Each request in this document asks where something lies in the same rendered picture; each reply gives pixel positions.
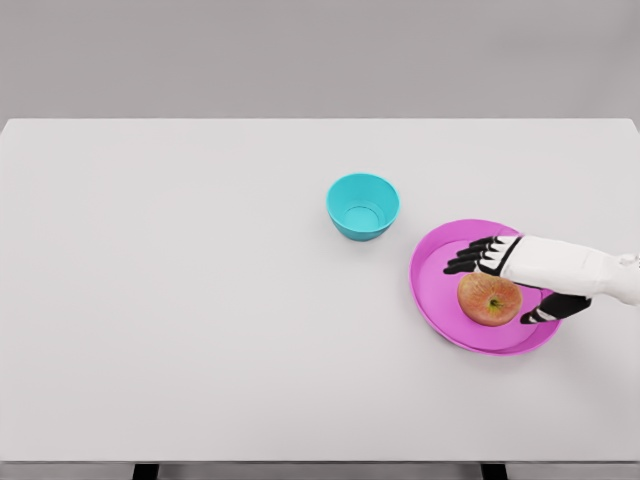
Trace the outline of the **pink plate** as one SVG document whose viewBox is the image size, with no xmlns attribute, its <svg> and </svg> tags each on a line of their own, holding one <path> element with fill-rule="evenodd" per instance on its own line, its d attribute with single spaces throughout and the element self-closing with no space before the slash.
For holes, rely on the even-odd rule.
<svg viewBox="0 0 640 480">
<path fill-rule="evenodd" d="M 436 227 L 417 244 L 409 264 L 410 290 L 426 322 L 451 343 L 481 354 L 513 356 L 536 350 L 559 330 L 560 321 L 525 325 L 519 317 L 499 327 L 477 324 L 463 313 L 457 300 L 462 276 L 443 273 L 447 262 L 470 242 L 517 234 L 501 223 L 463 219 Z"/>
</svg>

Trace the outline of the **blue bowl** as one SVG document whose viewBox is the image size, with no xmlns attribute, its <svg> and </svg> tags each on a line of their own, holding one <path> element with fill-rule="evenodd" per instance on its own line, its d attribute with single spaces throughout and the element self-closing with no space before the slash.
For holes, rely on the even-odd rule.
<svg viewBox="0 0 640 480">
<path fill-rule="evenodd" d="M 358 242 L 373 240 L 386 232 L 395 222 L 400 206 L 396 188 L 370 173 L 343 176 L 326 195 L 326 209 L 335 228 Z"/>
</svg>

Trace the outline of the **red yellow apple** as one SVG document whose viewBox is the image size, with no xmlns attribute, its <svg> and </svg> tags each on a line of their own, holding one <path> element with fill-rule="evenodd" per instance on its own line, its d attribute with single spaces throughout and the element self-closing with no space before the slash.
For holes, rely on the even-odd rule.
<svg viewBox="0 0 640 480">
<path fill-rule="evenodd" d="M 523 296 L 513 282 L 485 273 L 468 273 L 457 286 L 457 300 L 462 312 L 475 323 L 500 327 L 520 312 Z"/>
</svg>

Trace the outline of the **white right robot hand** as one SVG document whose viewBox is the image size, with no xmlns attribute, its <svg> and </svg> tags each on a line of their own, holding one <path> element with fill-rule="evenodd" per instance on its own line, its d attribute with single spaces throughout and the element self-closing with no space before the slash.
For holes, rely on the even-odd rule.
<svg viewBox="0 0 640 480">
<path fill-rule="evenodd" d="M 601 251 L 532 235 L 491 236 L 471 242 L 447 262 L 448 275 L 481 272 L 517 285 L 550 290 L 551 295 L 523 314 L 522 324 L 568 318 L 608 294 L 615 259 Z"/>
</svg>

